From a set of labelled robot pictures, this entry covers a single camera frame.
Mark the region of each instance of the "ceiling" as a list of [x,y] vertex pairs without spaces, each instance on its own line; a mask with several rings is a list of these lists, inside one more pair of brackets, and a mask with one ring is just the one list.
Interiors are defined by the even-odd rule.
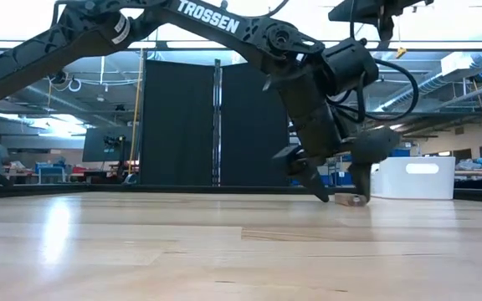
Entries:
[[[21,3],[18,6],[14,1],[6,1],[8,1],[10,8],[13,8],[14,5],[16,6],[15,9],[26,10]],[[53,6],[53,1],[50,1],[30,0],[28,3],[34,5],[36,12],[27,10],[26,13],[20,15],[19,18],[22,22],[19,23],[20,28],[16,28],[18,30],[12,30],[12,27],[1,26],[0,41],[22,41],[44,30],[46,28],[45,24],[49,23],[51,18],[51,14],[48,12]],[[219,0],[210,0],[208,2],[213,4],[220,3]],[[242,15],[257,15],[267,7],[275,6],[277,2],[278,0],[268,2],[254,0],[247,3],[247,1],[231,0],[228,10]],[[330,23],[326,20],[326,13],[339,2],[340,0],[320,0],[310,1],[310,4],[306,4],[301,0],[292,0],[276,18],[292,22],[304,33],[314,38],[326,41],[340,40],[347,36],[347,24]],[[415,13],[413,13],[412,9],[406,11],[397,20],[396,30],[394,31],[394,39],[396,40],[394,43],[400,43],[399,40],[402,41],[402,45],[404,45],[403,41],[405,40],[482,40],[482,1],[437,0],[435,4],[436,6],[432,8],[425,8],[420,5]],[[46,13],[38,14],[38,10],[46,11]],[[458,10],[459,13],[448,14],[448,11],[455,10]],[[4,14],[4,16],[0,15],[0,19],[7,18],[9,22],[12,22],[17,16],[10,12],[12,12],[12,9],[0,12]],[[128,10],[125,13],[133,15],[139,12]],[[478,25],[472,26],[470,24],[470,16],[473,16],[474,23]],[[437,17],[444,17],[444,23],[433,25],[432,22],[428,21]],[[367,38],[370,41],[378,40],[374,27],[357,24],[356,28],[358,38]],[[171,25],[161,26],[149,39],[152,41],[205,40],[202,37]],[[421,45],[426,45],[427,43],[416,43],[416,48],[421,48]],[[448,51],[407,52],[399,59],[396,58],[396,53],[394,52],[372,52],[372,55],[373,57],[385,59],[403,66],[413,74],[419,83],[422,83],[425,79],[441,70],[441,60],[451,53]],[[64,68],[64,72],[68,73],[71,78],[77,79],[68,88],[66,87],[67,84],[53,86],[50,92],[49,81],[41,79],[30,87],[22,89],[16,94],[9,95],[9,97],[2,100],[0,102],[0,113],[16,114],[22,111],[27,113],[28,118],[34,118],[45,117],[45,115],[42,115],[42,112],[46,110],[57,110],[61,113],[72,114],[88,125],[125,125],[133,120],[131,112],[135,109],[137,86],[139,86],[138,79],[141,72],[140,55],[140,51],[131,50],[112,54],[104,58],[79,59]],[[171,48],[166,51],[148,51],[145,55],[149,59],[186,64],[213,65],[215,59],[220,59],[222,65],[239,63],[238,55],[234,51],[223,48],[216,50],[176,50]],[[71,89],[77,89],[78,85],[76,83],[78,82],[81,83],[80,89],[72,91]],[[379,81],[365,89],[368,109],[375,110],[377,107],[387,103],[393,96],[396,96],[398,91],[403,91],[407,87],[410,87],[410,85],[402,74],[386,67],[381,67]],[[473,87],[467,85],[467,89],[466,93],[470,92]],[[418,106],[418,111],[433,112],[434,114],[438,110],[431,111],[430,105],[440,105],[444,101],[458,98],[463,94],[462,78],[454,78],[437,87],[432,92],[424,93]],[[351,105],[354,105],[354,99],[353,94],[350,98]],[[404,110],[404,106],[407,104],[408,102],[404,102],[401,105],[392,107],[392,110],[396,112]],[[472,112],[477,109],[477,100],[472,98],[448,106],[448,108],[444,108],[444,111]],[[33,111],[38,111],[41,115],[33,115]],[[434,119],[436,119],[437,122],[442,122],[442,124],[446,121],[452,124],[455,120],[463,119],[461,115],[455,116],[457,115],[452,115],[452,117],[447,115],[445,117],[443,115],[438,117],[416,116],[407,119],[406,122],[413,125],[414,123],[422,124],[419,122],[422,121],[425,125],[430,125],[429,122],[433,123]],[[416,133],[425,129],[417,128],[415,131],[410,130],[410,132]]]

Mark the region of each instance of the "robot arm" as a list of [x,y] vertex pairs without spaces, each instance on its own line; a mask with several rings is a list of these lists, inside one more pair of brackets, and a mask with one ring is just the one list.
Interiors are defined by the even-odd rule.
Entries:
[[[241,17],[201,0],[74,0],[64,4],[59,21],[50,29],[0,54],[0,99],[77,59],[124,50],[171,23],[237,51],[268,75],[264,88],[278,90],[302,144],[302,149],[286,147],[274,161],[322,201],[328,201],[328,196],[316,167],[327,157],[351,151],[353,181],[369,197],[371,163],[385,159],[398,143],[398,136],[386,130],[347,139],[343,120],[327,104],[328,96],[377,79],[377,64],[362,41],[349,38],[325,49],[290,23]],[[122,8],[143,8],[144,12],[131,19],[120,13]]]

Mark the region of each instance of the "chair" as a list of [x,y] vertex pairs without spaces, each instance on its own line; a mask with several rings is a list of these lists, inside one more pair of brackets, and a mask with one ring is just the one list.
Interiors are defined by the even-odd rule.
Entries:
[[39,184],[56,184],[60,182],[66,182],[66,173],[63,167],[41,167],[38,169]]

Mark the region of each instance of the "wooden floor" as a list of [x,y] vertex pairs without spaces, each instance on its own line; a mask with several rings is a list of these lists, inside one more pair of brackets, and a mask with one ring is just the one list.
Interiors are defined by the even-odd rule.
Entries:
[[0,300],[482,301],[482,203],[0,199]]

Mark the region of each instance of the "black frame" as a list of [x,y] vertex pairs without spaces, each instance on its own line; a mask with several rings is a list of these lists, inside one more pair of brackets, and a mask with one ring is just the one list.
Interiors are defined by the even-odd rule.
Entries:
[[[47,196],[81,192],[162,192],[162,193],[206,193],[206,194],[277,194],[307,195],[303,187],[241,187],[241,186],[151,186],[151,185],[97,185],[97,184],[54,184],[0,186],[1,197]],[[328,188],[329,195],[354,193],[354,188]],[[454,198],[463,201],[482,202],[482,189],[455,189]]]

